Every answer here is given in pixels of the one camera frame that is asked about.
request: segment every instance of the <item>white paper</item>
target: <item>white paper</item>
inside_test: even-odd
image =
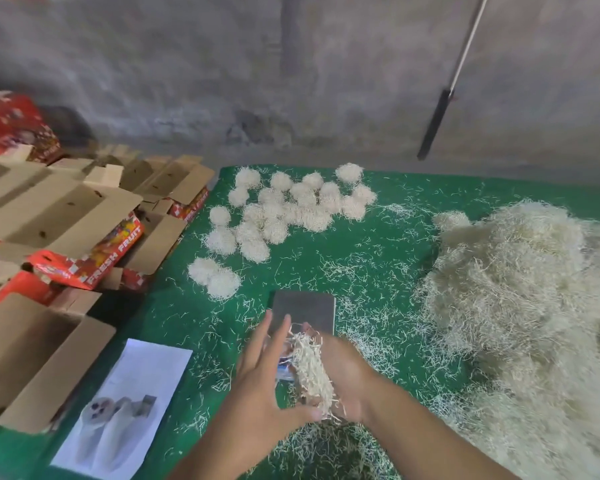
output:
[[[82,430],[80,419],[51,465],[102,480],[130,480],[144,461],[191,354],[191,350],[128,339],[120,359],[94,398],[110,397],[117,401],[126,396],[132,401],[142,401],[145,395],[152,395],[156,401],[149,416],[135,419],[128,427],[110,468],[93,468],[93,452],[83,462],[76,462],[75,452]],[[99,438],[100,434],[94,436],[94,447]]]

